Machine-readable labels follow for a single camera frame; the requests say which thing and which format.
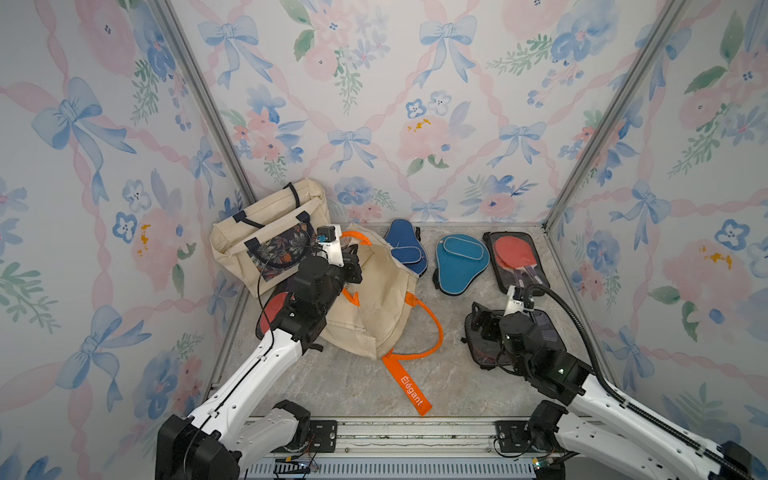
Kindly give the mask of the black case red paddle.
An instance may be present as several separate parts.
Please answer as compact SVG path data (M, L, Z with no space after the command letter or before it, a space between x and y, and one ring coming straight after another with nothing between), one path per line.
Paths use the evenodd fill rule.
M523 232L485 232L482 236L499 290L550 286L532 237Z

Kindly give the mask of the teal ping pong paddle case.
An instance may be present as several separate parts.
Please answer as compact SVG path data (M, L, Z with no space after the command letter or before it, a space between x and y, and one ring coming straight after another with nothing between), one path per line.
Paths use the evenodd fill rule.
M449 296L463 294L490 263L485 244L466 234L451 234L436 245L434 286Z

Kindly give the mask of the cream canvas bag navy handles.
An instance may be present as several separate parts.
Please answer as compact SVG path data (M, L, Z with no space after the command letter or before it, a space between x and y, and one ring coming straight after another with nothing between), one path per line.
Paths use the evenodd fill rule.
M214 259L258 297L298 271L317 229L330 223L325 189L305 179L215 224L210 245Z

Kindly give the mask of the cream canvas bag orange handles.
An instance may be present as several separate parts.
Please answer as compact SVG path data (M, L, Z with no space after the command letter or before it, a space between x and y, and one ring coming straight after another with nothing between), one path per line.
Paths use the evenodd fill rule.
M432 404L401 365L420 360L440 349L443 327L434 312L415 295L417 274L393 256L383 237L362 226L342 231L341 244L358 248L362 282L346 287L326 317L320 337L351 354L381 361L418 412L424 416ZM437 328L437 340L421 353L396 353L413 308L423 309Z

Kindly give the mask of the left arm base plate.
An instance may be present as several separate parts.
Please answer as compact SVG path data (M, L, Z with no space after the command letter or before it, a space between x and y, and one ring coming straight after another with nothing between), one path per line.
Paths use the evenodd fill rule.
M310 453L334 453L338 437L336 420L309 420L298 427L288 445L273 450L276 454L298 455Z

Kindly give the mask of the black mesh ping pong case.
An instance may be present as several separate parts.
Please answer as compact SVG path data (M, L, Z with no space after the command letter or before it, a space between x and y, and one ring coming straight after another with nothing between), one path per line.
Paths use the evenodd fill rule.
M493 370L501 366L508 373L518 375L512 360L502 353L499 321L503 314L503 310L490 310L474 302L470 313L465 317L464 336L461 341L468 346L472 360L482 370ZM554 350L565 350L565 344L547 313L535 309L532 314L545 343Z

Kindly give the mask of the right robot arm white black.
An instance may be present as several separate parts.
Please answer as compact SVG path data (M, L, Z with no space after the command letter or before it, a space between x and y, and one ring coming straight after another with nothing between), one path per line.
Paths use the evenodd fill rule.
M569 353L541 310L491 310L473 303L464 341L484 370L523 378L543 395L514 437L525 447L583 455L634 479L753 479L757 459L633 402Z

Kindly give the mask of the blue ping pong paddle case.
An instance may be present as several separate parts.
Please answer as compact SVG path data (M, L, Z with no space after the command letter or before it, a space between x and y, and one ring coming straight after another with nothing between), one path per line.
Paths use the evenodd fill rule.
M428 258L421 244L420 229L406 219L391 222L384 240L390 245L392 256L406 268L423 276L428 269Z

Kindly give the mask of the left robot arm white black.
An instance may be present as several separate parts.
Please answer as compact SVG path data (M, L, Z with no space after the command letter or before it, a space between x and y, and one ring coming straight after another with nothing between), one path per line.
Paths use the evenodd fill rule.
M327 325L328 313L348 284L362 281L357 246L303 259L294 291L250 357L188 416L160 427L154 475L158 479L237 479L274 450L301 447L310 413L282 401L262 419L249 417L276 381L309 350Z

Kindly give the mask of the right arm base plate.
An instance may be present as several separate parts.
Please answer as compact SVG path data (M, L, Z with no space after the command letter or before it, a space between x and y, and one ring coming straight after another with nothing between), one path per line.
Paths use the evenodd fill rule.
M527 420L497 420L494 430L494 448L503 456L522 455L533 448Z

